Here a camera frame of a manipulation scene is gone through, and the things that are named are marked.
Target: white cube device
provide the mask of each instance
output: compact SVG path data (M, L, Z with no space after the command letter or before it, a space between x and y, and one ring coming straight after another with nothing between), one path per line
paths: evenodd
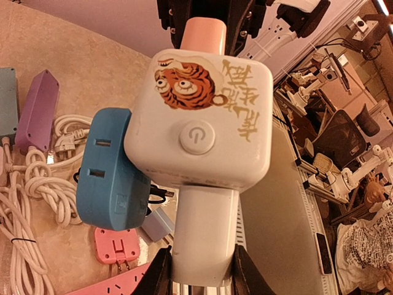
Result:
M124 147L162 186L245 191L268 171L273 78L263 64L169 49L153 57Z

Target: white cloth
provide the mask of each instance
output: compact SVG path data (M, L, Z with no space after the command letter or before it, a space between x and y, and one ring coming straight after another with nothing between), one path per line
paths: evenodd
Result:
M393 253L393 206L380 209L371 221L360 219L350 226L340 224L337 233L336 273L341 292L356 288L368 292L376 287Z

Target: beige table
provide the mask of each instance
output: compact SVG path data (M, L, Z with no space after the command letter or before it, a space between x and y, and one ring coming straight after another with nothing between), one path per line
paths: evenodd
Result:
M0 67L17 71L20 109L33 77L45 69L60 83L57 116L94 116L106 107L132 109L148 64L149 58L112 40L23 4L0 0ZM62 175L71 176L78 165ZM45 201L31 203L34 232L57 294L109 277L109 267L95 258L94 228L82 224L60 229ZM174 220L176 198L164 209ZM140 246L141 256L132 267L151 261L165 244L151 244L141 233ZM11 294L10 251L10 242L0 234L1 295Z

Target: chinese characters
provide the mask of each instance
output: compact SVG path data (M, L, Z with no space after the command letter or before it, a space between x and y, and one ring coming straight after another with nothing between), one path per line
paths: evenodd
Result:
M243 120L238 128L239 135L250 143L251 136L258 132L257 123L260 116L259 112L253 109L259 94L256 88L248 85L249 80L253 78L251 66L233 66L229 60L223 60L222 66L228 84L228 87L222 89L222 94L228 98L224 108Z

